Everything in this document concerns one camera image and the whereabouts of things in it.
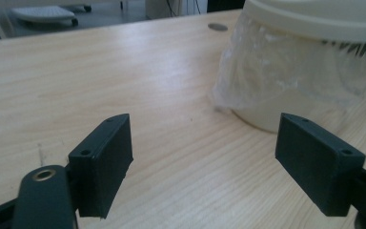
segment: light wood tabletop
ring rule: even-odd
[[[296,185],[275,134],[210,101],[239,14],[1,40],[0,204],[29,171],[66,165],[102,120],[128,113],[134,162],[108,218],[81,228],[354,228],[354,208],[326,218]],[[366,154],[364,101],[336,134]]]

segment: gray floor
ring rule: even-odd
[[[182,13],[184,15],[198,14],[194,0],[180,0],[182,2]],[[198,0],[199,9],[202,13],[207,11],[207,0]],[[83,6],[66,7],[75,13],[79,25],[73,27],[71,21],[60,23],[26,23],[17,19],[10,10],[6,11],[11,28],[4,27],[9,37],[21,37],[45,34],[50,32],[75,31],[88,28],[119,25],[124,23],[149,20],[145,12],[145,0],[134,0],[124,2],[124,9],[121,10],[119,1],[91,5],[91,12],[85,12]]]

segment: container lid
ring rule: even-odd
[[[247,0],[255,21],[318,39],[366,42],[366,0]]]

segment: white container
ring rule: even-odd
[[[366,0],[248,0],[213,99],[277,132],[282,112],[332,130],[366,92]]]

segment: scratch on table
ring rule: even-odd
[[[45,165],[44,160],[46,159],[46,157],[44,156],[41,143],[38,143],[37,146],[38,146],[38,155],[40,156],[40,166],[43,167]]]

